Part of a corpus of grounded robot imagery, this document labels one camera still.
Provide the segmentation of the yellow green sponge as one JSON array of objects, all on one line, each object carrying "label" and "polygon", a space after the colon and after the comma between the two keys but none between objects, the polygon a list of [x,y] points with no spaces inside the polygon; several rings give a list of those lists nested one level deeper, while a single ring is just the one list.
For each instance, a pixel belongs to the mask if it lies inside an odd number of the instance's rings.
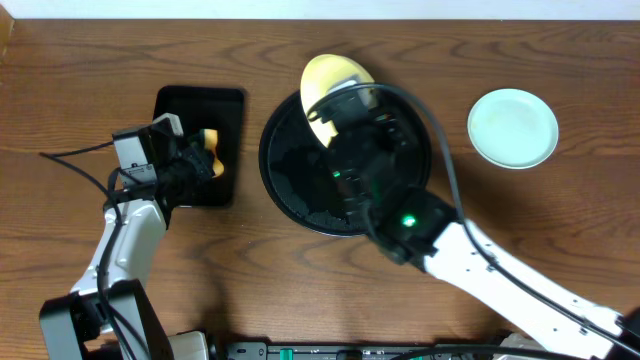
[{"label": "yellow green sponge", "polygon": [[225,166],[218,156],[219,133],[215,129],[201,129],[199,134],[202,138],[203,148],[213,155],[213,177],[218,178],[225,171]]}]

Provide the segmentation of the yellow plate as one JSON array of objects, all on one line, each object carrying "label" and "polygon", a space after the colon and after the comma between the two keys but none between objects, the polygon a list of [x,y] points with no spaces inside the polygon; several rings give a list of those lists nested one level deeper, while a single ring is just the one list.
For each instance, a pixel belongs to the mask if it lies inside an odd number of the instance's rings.
[{"label": "yellow plate", "polygon": [[307,63],[300,82],[301,104],[312,132],[324,147],[329,146],[338,131],[332,120],[321,118],[312,121],[311,107],[332,92],[373,82],[366,69],[344,56],[323,54]]}]

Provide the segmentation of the light blue plate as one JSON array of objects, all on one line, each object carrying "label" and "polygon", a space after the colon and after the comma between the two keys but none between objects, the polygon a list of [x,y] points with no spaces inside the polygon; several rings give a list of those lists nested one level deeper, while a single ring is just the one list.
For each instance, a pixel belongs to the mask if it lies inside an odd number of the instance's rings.
[{"label": "light blue plate", "polygon": [[555,151],[560,135],[552,108],[540,97],[514,88],[479,98],[469,111],[467,133],[485,160],[513,170],[543,163]]}]

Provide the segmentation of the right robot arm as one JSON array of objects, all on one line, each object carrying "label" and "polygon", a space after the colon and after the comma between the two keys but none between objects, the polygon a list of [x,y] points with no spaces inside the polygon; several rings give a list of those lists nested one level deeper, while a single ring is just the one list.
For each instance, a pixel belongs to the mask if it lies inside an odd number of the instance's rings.
[{"label": "right robot arm", "polygon": [[328,145],[334,177],[348,209],[393,262],[411,264],[449,283],[519,327],[549,356],[635,359],[633,317],[585,300],[494,243],[464,212],[449,144],[433,125],[452,203],[400,176],[399,156],[415,145],[409,122],[389,110],[335,115]]}]

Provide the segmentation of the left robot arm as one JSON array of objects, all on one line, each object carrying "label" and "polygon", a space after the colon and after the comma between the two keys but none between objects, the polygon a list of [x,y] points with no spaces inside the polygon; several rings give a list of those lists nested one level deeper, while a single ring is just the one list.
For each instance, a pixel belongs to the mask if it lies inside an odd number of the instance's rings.
[{"label": "left robot arm", "polygon": [[[175,202],[219,175],[217,143],[197,136],[159,144],[114,139],[119,165],[106,197],[105,226],[94,256],[71,291],[39,314],[52,359],[206,359],[203,332],[169,336],[145,292],[153,257]],[[121,180],[121,189],[114,181]]]}]

